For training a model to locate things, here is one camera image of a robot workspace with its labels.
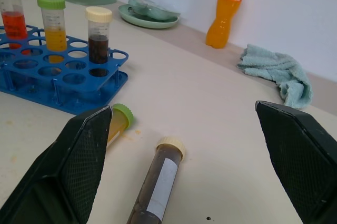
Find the clear plastic bag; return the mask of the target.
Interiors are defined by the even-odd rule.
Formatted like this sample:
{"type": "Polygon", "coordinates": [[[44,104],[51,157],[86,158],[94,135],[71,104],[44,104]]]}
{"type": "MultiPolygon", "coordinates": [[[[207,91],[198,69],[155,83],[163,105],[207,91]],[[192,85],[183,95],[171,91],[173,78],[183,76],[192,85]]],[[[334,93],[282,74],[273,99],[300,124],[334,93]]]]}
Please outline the clear plastic bag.
{"type": "Polygon", "coordinates": [[[180,13],[169,11],[151,0],[128,0],[128,4],[136,14],[158,21],[167,21],[180,17],[180,13]]]}

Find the brown liquid tube cream cap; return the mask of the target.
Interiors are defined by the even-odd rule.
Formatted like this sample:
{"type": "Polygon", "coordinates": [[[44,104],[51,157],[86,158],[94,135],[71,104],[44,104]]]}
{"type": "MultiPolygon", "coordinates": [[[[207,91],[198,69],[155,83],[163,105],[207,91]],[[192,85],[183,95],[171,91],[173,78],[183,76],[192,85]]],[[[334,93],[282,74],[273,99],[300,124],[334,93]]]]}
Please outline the brown liquid tube cream cap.
{"type": "Polygon", "coordinates": [[[103,7],[89,6],[85,9],[85,16],[88,21],[89,61],[94,64],[105,64],[108,62],[112,11],[103,7]]]}
{"type": "Polygon", "coordinates": [[[185,153],[185,146],[179,138],[163,137],[159,140],[127,224],[162,224],[185,153]]]}

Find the light blue towel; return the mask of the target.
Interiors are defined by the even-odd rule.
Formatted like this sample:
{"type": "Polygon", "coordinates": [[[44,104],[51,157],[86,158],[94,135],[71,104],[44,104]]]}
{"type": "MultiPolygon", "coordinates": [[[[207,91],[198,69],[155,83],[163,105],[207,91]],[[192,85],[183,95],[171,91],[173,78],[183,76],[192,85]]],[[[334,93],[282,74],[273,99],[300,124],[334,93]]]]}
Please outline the light blue towel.
{"type": "Polygon", "coordinates": [[[312,84],[306,72],[297,60],[287,54],[249,44],[237,67],[246,75],[274,82],[286,106],[303,109],[312,102],[312,84]]]}

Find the blue test tube rack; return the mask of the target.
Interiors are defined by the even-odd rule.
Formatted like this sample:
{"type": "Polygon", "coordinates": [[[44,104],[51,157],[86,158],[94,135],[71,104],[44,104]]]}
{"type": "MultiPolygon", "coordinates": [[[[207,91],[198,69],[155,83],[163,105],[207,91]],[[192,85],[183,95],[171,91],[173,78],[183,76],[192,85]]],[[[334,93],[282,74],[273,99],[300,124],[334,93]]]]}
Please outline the blue test tube rack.
{"type": "Polygon", "coordinates": [[[51,52],[44,29],[27,28],[27,39],[10,40],[0,26],[0,92],[78,115],[108,105],[128,80],[126,52],[109,50],[107,63],[95,64],[87,41],[68,36],[66,51],[51,52]]]}

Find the red liquid tube green cap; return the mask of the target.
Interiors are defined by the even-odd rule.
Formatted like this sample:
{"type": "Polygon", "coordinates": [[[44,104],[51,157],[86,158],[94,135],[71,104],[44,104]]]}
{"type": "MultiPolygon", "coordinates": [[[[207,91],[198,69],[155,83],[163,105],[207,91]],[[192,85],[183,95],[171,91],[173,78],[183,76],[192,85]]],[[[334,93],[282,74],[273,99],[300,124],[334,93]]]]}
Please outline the red liquid tube green cap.
{"type": "Polygon", "coordinates": [[[10,40],[28,38],[22,0],[0,0],[0,13],[10,40]]]}

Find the orange soda bottle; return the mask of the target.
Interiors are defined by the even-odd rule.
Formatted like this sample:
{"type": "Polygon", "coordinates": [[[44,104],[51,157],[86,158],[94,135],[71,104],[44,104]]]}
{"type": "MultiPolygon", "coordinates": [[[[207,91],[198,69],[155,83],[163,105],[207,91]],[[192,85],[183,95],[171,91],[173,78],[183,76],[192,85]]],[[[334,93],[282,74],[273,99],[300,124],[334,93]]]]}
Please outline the orange soda bottle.
{"type": "Polygon", "coordinates": [[[216,49],[227,45],[231,30],[231,21],[242,0],[217,0],[215,19],[206,35],[206,45],[216,49]]]}

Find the mint green plate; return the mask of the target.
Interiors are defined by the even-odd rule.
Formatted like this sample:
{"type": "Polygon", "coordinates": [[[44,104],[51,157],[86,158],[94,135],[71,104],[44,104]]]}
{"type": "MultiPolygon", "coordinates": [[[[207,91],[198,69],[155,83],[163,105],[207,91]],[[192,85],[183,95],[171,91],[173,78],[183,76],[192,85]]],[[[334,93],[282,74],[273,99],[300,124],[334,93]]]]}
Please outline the mint green plate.
{"type": "Polygon", "coordinates": [[[133,25],[143,27],[143,28],[149,28],[149,29],[158,29],[163,30],[167,28],[171,28],[175,26],[179,22],[179,18],[174,17],[170,20],[156,20],[153,18],[150,18],[148,16],[143,16],[140,14],[136,14],[132,6],[129,4],[124,4],[118,7],[118,12],[121,16],[121,18],[133,25]]]}

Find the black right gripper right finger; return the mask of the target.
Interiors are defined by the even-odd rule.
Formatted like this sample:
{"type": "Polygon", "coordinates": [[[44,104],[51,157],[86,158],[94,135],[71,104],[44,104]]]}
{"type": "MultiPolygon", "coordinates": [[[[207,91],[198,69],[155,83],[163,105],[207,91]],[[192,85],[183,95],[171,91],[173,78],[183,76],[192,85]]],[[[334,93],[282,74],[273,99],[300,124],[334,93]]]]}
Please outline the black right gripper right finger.
{"type": "Polygon", "coordinates": [[[257,101],[270,160],[303,224],[337,224],[337,141],[310,114],[257,101]]]}

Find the orange liquid tube green cap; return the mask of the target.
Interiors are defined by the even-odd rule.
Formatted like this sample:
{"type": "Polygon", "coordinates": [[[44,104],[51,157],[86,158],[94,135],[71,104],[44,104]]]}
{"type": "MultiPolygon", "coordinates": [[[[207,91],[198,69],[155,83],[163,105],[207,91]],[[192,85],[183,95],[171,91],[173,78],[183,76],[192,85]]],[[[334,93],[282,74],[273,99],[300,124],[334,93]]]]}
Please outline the orange liquid tube green cap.
{"type": "Polygon", "coordinates": [[[51,52],[66,51],[65,0],[37,0],[37,4],[42,13],[47,49],[51,52]]]}
{"type": "Polygon", "coordinates": [[[112,107],[112,118],[110,122],[107,147],[127,130],[134,121],[132,111],[124,104],[116,103],[112,107]]]}

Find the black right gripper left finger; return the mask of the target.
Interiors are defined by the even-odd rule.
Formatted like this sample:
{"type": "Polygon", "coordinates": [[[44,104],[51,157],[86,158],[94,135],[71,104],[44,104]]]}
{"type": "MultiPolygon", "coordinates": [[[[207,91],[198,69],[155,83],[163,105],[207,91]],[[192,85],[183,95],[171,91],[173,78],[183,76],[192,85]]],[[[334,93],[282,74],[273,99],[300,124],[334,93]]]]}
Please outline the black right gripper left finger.
{"type": "Polygon", "coordinates": [[[112,115],[107,105],[71,118],[0,208],[0,224],[87,224],[112,115]]]}

